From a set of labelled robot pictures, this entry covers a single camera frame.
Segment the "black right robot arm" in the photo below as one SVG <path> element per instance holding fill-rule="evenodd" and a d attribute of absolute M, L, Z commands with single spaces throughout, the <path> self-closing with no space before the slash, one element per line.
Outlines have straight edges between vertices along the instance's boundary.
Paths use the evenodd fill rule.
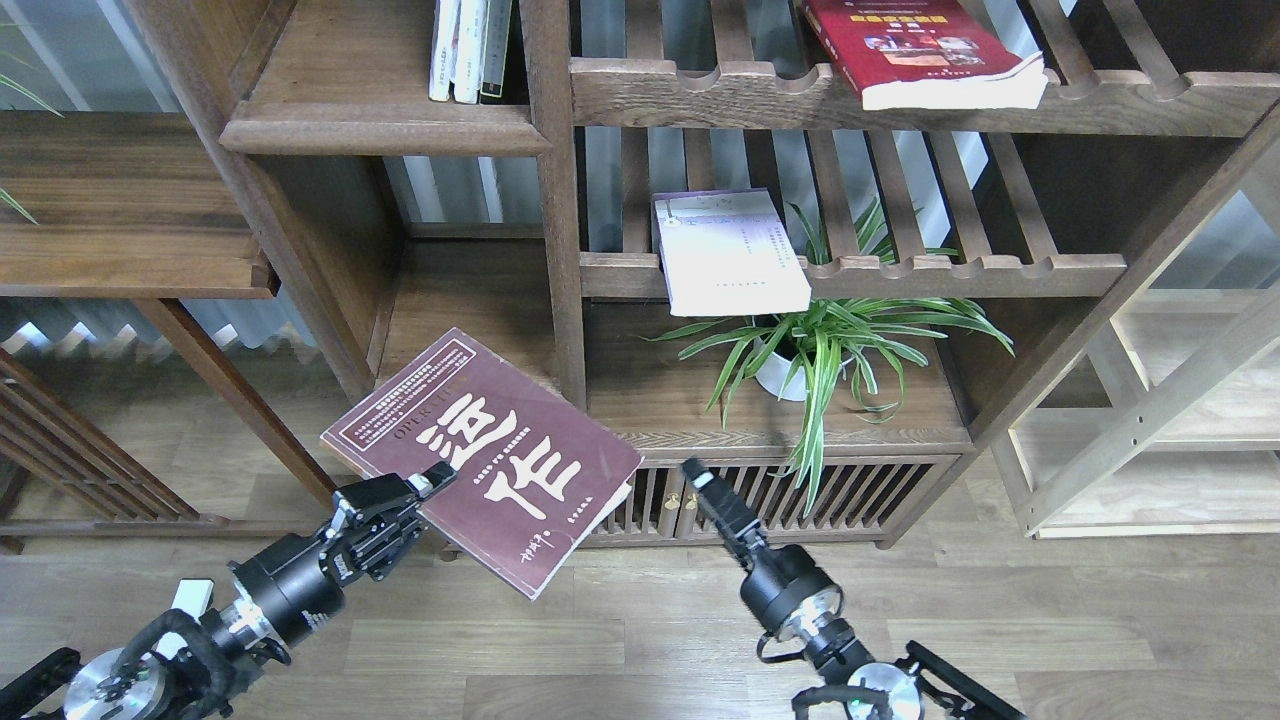
<path fill-rule="evenodd" d="M 746 573 L 739 593 L 763 628 L 758 659 L 764 664 L 803 659 L 823 679 L 792 697 L 795 717 L 809 717 L 815 705 L 836 703 L 849 719 L 922 719 L 924 700 L 950 719 L 1025 716 L 916 642 L 891 664 L 876 660 L 841 616 L 842 588 L 804 547 L 771 546 L 758 514 L 699 459 L 684 461 L 681 469 Z"/>

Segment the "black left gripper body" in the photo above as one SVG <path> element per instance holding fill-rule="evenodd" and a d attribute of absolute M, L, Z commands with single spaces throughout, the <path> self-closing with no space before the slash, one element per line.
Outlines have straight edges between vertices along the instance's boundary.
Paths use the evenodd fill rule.
<path fill-rule="evenodd" d="M 228 610 L 229 629 L 244 644 L 248 632 L 297 644 L 344 607 L 343 588 L 390 574 L 422 534 L 425 498 L 421 474 L 385 474 L 335 489 L 328 524 L 310 537 L 283 536 L 232 565 L 239 600 Z"/>

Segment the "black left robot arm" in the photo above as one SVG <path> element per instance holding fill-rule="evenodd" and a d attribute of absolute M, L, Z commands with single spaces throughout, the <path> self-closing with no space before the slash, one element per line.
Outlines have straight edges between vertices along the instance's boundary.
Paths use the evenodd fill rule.
<path fill-rule="evenodd" d="M 58 719 L 229 716 L 232 700 L 266 662 L 289 665 L 291 648 L 344 607 L 347 585 L 390 574 L 422 534 L 419 505 L 454 475 L 439 461 L 410 477 L 392 473 L 338 488 L 329 523 L 230 565 L 233 603 L 201 616 L 168 610 L 88 664 L 76 650 L 56 650 L 3 689 L 3 716 L 36 719 L 38 705 L 59 689 L 67 694 Z"/>

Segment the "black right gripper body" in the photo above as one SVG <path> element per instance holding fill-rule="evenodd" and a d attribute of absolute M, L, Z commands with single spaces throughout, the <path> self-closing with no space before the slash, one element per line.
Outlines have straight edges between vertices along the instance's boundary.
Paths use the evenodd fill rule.
<path fill-rule="evenodd" d="M 723 478 L 700 479 L 700 505 L 746 573 L 740 597 L 777 641 L 814 641 L 838 620 L 844 592 L 799 544 L 773 547 L 760 518 Z"/>

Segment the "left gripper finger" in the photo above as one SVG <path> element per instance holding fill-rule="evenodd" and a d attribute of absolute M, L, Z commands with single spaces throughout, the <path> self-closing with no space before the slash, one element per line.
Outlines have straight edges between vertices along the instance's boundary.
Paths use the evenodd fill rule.
<path fill-rule="evenodd" d="M 448 461 L 438 461 L 424 471 L 411 474 L 408 486 L 416 498 L 428 498 L 448 486 L 457 477 L 457 470 Z"/>

